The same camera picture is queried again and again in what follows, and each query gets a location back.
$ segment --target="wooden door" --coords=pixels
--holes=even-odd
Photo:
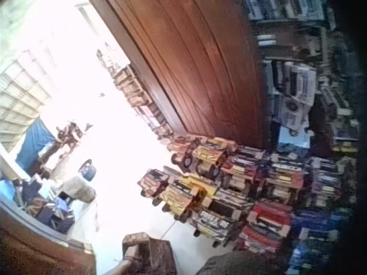
[[[122,29],[128,33],[159,83],[156,98],[171,104],[188,132],[266,147],[260,58],[241,2],[92,0],[134,63],[137,51],[119,40]]]

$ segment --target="stacked boxes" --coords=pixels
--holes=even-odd
[[[238,237],[253,202],[236,192],[220,188],[213,198],[205,197],[201,206],[192,218],[192,225],[196,228],[194,236],[203,234],[213,238],[215,248],[221,243],[226,246]]]
[[[325,265],[337,240],[338,231],[348,220],[347,209],[327,212],[301,211],[292,220],[292,230],[299,238],[286,274],[312,272]]]
[[[167,167],[164,172],[149,170],[138,183],[142,195],[153,198],[155,206],[164,201],[163,212],[189,221],[194,236],[213,238],[213,247],[238,238],[238,249],[272,258],[290,236],[291,225],[296,232],[292,235],[301,240],[337,237],[318,212],[320,216],[304,211],[296,217],[298,223],[292,223],[293,206],[324,208],[329,199],[340,197],[340,174],[333,161],[305,161],[293,152],[270,154],[219,138],[175,136],[167,147],[175,153],[173,163],[187,166],[187,173]],[[339,166],[345,169],[349,160]],[[307,225],[310,217],[311,226]],[[329,220],[339,223],[343,215],[334,213]]]
[[[246,0],[251,20],[324,20],[320,0]]]
[[[303,181],[303,163],[273,155],[263,195],[285,205],[291,205],[297,201]]]
[[[330,207],[341,197],[341,174],[337,165],[327,159],[311,158],[313,183],[308,206]]]
[[[125,95],[127,102],[143,118],[158,139],[171,139],[173,136],[171,127],[156,103],[153,102],[132,65],[127,65],[117,73],[111,73],[111,76],[116,87]]]
[[[143,106],[152,102],[131,65],[121,69],[113,78],[116,87],[124,93],[132,107]]]
[[[264,155],[265,150],[238,146],[221,168],[224,173],[222,186],[245,196],[251,191],[252,197],[256,197],[264,179],[262,168]]]
[[[138,181],[138,185],[142,188],[141,196],[145,198],[152,198],[152,204],[157,206],[161,199],[159,195],[166,189],[169,182],[173,182],[174,177],[160,172],[157,169],[149,169],[144,177]]]
[[[168,145],[167,149],[173,152],[171,161],[178,165],[182,171],[185,171],[193,163],[193,150],[200,143],[194,136],[176,137]]]
[[[316,71],[301,63],[273,61],[275,88],[282,92],[273,107],[274,120],[299,131],[314,104]]]
[[[193,151],[193,156],[198,159],[196,172],[199,175],[215,179],[220,173],[220,167],[227,159],[228,154],[236,147],[230,140],[215,137],[203,137],[201,144]]]
[[[288,236],[291,211],[292,207],[268,199],[256,202],[247,217],[249,224],[240,234],[240,248],[272,257]]]
[[[165,202],[162,211],[172,212],[175,220],[185,223],[205,195],[206,189],[203,186],[191,184],[190,181],[175,180],[159,197]]]

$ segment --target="floor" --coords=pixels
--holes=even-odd
[[[175,222],[160,205],[140,196],[137,181],[148,168],[170,165],[170,153],[115,91],[101,98],[98,120],[82,145],[61,163],[54,178],[67,178],[92,158],[97,174],[91,185],[97,198],[90,205],[74,202],[76,224],[71,238],[90,242],[96,253],[97,273],[103,274],[122,259],[122,239],[144,231],[171,242],[179,274],[194,274],[208,258],[231,247],[212,248],[212,241],[193,237],[194,228]]]

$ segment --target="brown wooden door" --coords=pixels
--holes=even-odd
[[[267,146],[260,58],[241,1],[98,2],[109,28],[106,7],[119,18],[188,132]]]

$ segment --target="toy truck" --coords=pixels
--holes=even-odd
[[[152,204],[157,206],[161,203],[159,195],[166,189],[169,182],[174,178],[157,169],[149,169],[143,178],[138,181],[138,185],[142,188],[141,196],[152,198]]]
[[[254,225],[246,225],[237,240],[236,250],[248,249],[256,254],[274,258],[283,238],[274,232]]]
[[[180,136],[175,138],[167,149],[174,152],[171,161],[180,168],[189,168],[193,162],[192,152],[199,145],[199,139],[192,136]]]
[[[220,173],[220,166],[235,147],[236,143],[231,140],[203,137],[201,144],[193,151],[193,156],[198,159],[196,172],[207,178],[215,179]]]
[[[160,199],[165,201],[163,212],[171,212],[176,221],[185,223],[192,215],[193,209],[197,208],[206,190],[196,185],[188,185],[180,180],[169,184],[160,194]]]
[[[291,228],[292,207],[268,199],[259,200],[247,216],[247,221],[256,226],[286,237]]]
[[[263,188],[266,198],[291,205],[298,199],[303,187],[303,164],[293,161],[273,162]]]
[[[210,199],[204,198],[202,210],[193,215],[194,236],[201,234],[213,238],[213,247],[235,240],[244,225],[244,216],[249,213],[253,202],[238,193],[219,189]]]

